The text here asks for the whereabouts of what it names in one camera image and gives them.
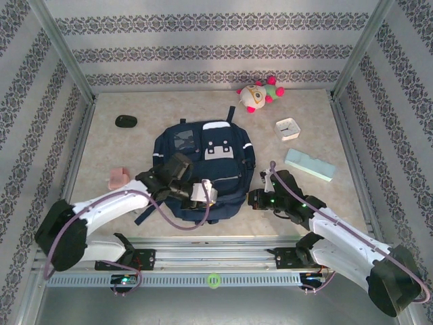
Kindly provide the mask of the aluminium frame post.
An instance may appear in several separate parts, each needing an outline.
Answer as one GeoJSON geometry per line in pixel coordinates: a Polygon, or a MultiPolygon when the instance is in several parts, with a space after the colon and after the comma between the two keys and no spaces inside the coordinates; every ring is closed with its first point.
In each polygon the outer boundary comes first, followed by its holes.
{"type": "Polygon", "coordinates": [[[57,22],[51,15],[45,0],[27,0],[27,2],[49,37],[57,54],[68,69],[73,81],[78,86],[81,94],[88,102],[93,102],[95,94],[74,57],[72,50],[69,48],[57,22]]]}
{"type": "Polygon", "coordinates": [[[390,8],[393,6],[395,0],[378,0],[378,3],[370,15],[359,40],[357,41],[354,49],[349,55],[348,61],[342,69],[336,84],[329,92],[329,98],[335,100],[339,98],[342,92],[345,90],[346,85],[350,81],[350,78],[355,73],[359,62],[367,51],[370,43],[372,42],[374,35],[377,33],[382,22],[386,18],[390,8]]]}

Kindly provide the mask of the white square clock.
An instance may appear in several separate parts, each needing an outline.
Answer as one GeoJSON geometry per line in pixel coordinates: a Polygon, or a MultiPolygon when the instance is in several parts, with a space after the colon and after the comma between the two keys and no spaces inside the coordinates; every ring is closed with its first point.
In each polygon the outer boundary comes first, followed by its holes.
{"type": "Polygon", "coordinates": [[[293,118],[285,118],[277,121],[274,128],[276,136],[282,141],[296,139],[301,132],[301,128],[293,118]]]}

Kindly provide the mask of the perforated metal rail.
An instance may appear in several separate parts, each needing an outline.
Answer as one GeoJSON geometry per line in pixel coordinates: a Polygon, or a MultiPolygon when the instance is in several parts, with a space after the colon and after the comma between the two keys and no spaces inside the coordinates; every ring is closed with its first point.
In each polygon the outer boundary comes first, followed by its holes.
{"type": "MultiPolygon", "coordinates": [[[[110,278],[115,274],[57,274],[48,282],[51,288],[105,288],[113,287],[110,278]]],[[[211,273],[163,274],[147,273],[141,281],[142,288],[223,288],[245,286],[301,286],[300,274],[276,273],[211,273]]]]}

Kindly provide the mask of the small circuit board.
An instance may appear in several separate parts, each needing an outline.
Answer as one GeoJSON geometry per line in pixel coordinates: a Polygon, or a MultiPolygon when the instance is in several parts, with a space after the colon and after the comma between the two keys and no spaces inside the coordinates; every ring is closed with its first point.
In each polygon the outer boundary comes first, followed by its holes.
{"type": "Polygon", "coordinates": [[[321,286],[325,281],[325,277],[321,273],[302,273],[300,275],[301,282],[314,287],[321,286]]]}
{"type": "Polygon", "coordinates": [[[137,276],[131,274],[115,274],[110,278],[111,285],[135,285],[137,276]]]}

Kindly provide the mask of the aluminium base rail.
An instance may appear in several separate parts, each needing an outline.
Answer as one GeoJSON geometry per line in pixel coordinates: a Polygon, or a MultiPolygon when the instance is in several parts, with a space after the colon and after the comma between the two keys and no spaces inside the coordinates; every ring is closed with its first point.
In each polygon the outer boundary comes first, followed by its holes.
{"type": "Polygon", "coordinates": [[[300,236],[175,236],[130,238],[135,248],[156,250],[154,269],[161,272],[273,272],[269,249],[293,247],[300,236]]]}

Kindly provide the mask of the light blue pencil case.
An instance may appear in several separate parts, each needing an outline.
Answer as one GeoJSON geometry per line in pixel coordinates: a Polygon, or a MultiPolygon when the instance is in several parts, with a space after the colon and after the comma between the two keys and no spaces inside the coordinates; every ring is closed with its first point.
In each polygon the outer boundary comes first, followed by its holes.
{"type": "Polygon", "coordinates": [[[318,158],[312,158],[293,148],[288,150],[284,163],[328,182],[334,178],[336,171],[336,167],[332,164],[318,158]]]}

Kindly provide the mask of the navy blue backpack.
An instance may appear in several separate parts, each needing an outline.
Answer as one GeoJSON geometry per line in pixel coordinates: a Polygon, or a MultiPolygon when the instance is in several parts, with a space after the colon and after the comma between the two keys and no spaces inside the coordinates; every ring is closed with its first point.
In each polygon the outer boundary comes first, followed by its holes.
{"type": "Polygon", "coordinates": [[[254,148],[246,130],[233,123],[234,112],[231,106],[225,120],[188,123],[182,118],[154,142],[154,167],[181,153],[192,161],[192,170],[184,174],[184,180],[210,180],[218,196],[210,207],[209,224],[239,212],[254,174],[254,148]]]}

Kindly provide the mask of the pink soft object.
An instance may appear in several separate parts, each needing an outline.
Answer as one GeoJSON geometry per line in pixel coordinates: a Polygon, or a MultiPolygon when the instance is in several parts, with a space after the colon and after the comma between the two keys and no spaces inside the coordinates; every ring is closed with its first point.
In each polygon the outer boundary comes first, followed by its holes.
{"type": "Polygon", "coordinates": [[[126,167],[115,167],[110,170],[108,189],[117,190],[130,182],[130,173],[126,167]]]}

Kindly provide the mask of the white plush toy pink limbs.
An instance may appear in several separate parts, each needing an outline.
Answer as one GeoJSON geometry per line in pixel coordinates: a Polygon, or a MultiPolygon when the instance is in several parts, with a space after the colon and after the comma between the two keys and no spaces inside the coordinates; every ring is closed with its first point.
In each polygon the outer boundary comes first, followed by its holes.
{"type": "Polygon", "coordinates": [[[240,103],[246,108],[246,111],[252,114],[263,108],[266,104],[282,98],[285,94],[285,89],[277,86],[275,76],[269,76],[265,83],[257,81],[255,84],[246,85],[238,89],[236,93],[239,95],[240,103]]]}

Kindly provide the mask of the black computer mouse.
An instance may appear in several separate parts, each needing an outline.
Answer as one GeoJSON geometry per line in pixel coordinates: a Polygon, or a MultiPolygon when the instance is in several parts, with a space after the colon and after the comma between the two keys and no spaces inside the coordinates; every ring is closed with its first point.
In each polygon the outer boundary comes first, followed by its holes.
{"type": "Polygon", "coordinates": [[[121,114],[116,117],[114,124],[123,129],[130,129],[137,125],[137,118],[131,115],[121,114]]]}

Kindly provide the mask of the aluminium side rail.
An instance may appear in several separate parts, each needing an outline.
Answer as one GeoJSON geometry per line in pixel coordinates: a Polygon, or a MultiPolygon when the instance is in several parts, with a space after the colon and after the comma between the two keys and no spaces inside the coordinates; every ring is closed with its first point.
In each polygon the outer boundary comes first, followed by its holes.
{"type": "Polygon", "coordinates": [[[72,197],[98,97],[99,96],[96,95],[85,108],[80,125],[78,126],[73,148],[67,162],[64,178],[60,184],[60,193],[55,201],[62,199],[69,201],[72,197]]]}
{"type": "Polygon", "coordinates": [[[378,225],[373,203],[369,197],[369,192],[361,172],[361,166],[357,159],[355,147],[352,143],[348,127],[342,114],[342,109],[339,103],[333,99],[330,100],[330,106],[344,148],[348,168],[355,185],[355,191],[358,196],[361,211],[367,225],[367,232],[370,235],[374,235],[377,240],[383,241],[383,236],[378,225]]]}

